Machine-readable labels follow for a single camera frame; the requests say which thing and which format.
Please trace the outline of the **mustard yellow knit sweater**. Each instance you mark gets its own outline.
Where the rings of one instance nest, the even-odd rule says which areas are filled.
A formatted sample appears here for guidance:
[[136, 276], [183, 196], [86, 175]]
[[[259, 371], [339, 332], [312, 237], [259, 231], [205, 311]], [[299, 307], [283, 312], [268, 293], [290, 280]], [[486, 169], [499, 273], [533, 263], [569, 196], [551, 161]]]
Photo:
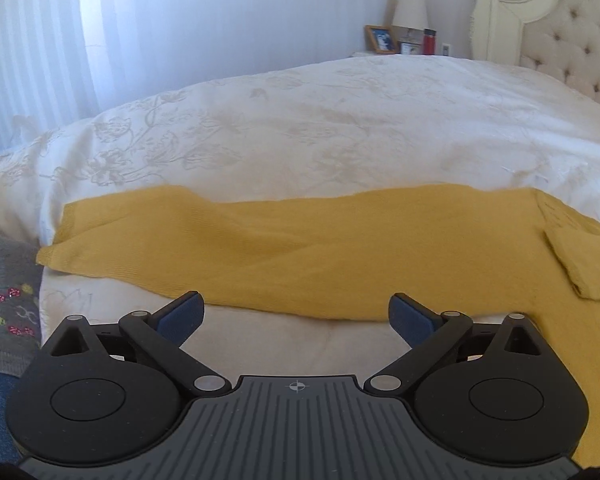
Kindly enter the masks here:
[[157, 186], [65, 206], [38, 262], [324, 320], [382, 321], [396, 292], [439, 311], [527, 312], [588, 398], [577, 456], [600, 465], [600, 222], [535, 188], [212, 203]]

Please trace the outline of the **grey embroidered garment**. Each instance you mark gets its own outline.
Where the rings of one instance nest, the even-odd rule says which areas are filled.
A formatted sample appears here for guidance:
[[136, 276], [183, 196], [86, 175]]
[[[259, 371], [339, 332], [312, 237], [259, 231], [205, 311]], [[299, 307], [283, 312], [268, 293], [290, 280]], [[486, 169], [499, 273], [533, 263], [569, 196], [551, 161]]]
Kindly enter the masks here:
[[41, 345], [36, 249], [0, 234], [0, 374], [19, 377]]

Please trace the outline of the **white floral bed duvet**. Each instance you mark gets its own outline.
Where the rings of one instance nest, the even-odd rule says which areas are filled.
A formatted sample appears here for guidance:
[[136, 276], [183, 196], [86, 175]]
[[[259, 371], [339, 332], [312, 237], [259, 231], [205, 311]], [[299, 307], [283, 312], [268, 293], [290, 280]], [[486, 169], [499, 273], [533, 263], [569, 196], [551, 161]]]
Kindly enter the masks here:
[[[538, 188], [600, 222], [600, 103], [520, 67], [370, 56], [167, 91], [0, 157], [0, 234], [50, 243], [64, 207], [177, 185], [214, 202], [450, 182]], [[42, 269], [41, 338], [66, 315], [160, 306]]]

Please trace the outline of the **white sheer curtain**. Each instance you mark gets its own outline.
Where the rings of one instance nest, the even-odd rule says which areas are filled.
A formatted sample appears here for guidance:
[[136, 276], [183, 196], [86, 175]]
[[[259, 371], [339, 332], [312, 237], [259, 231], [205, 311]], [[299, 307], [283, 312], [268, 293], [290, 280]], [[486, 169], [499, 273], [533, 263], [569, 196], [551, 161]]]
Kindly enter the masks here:
[[0, 153], [184, 86], [175, 0], [0, 0]]

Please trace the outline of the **cream tufted headboard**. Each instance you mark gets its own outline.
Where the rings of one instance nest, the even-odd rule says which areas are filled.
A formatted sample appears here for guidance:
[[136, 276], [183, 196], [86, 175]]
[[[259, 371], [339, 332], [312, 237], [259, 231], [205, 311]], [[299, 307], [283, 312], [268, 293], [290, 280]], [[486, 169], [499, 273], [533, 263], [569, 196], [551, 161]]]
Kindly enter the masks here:
[[476, 61], [551, 76], [600, 103], [600, 0], [476, 0]]

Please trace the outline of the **white table lamp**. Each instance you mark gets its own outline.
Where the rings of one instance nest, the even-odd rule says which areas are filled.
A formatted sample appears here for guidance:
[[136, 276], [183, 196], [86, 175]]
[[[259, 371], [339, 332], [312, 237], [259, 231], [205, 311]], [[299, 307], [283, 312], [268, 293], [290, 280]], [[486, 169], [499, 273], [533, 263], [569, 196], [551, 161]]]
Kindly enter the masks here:
[[399, 41], [414, 42], [428, 27], [426, 0], [396, 0], [392, 31]]

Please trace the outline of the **wooden picture frame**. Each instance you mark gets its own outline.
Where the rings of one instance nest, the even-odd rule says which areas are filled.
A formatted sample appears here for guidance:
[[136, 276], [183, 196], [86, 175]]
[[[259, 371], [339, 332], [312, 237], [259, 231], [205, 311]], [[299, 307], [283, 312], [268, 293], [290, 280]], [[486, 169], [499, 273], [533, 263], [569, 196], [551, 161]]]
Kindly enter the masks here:
[[396, 40], [389, 27], [366, 25], [365, 32], [376, 54], [395, 54], [398, 52]]

